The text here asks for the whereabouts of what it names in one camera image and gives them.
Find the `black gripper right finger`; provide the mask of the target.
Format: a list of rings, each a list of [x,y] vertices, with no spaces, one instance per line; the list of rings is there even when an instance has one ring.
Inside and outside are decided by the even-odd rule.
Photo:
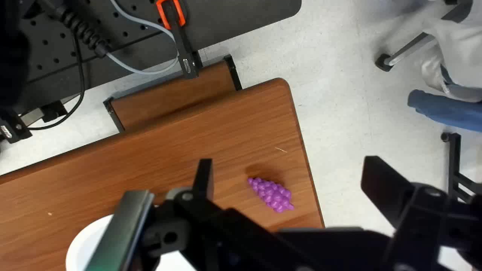
[[[400,232],[440,232],[445,228],[445,193],[410,183],[382,157],[363,160],[363,193]]]

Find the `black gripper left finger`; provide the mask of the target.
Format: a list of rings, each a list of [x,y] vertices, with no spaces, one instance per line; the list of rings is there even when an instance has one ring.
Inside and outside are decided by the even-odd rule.
[[[178,196],[178,205],[187,211],[220,210],[214,202],[214,163],[211,159],[202,159],[199,162],[193,186]]]

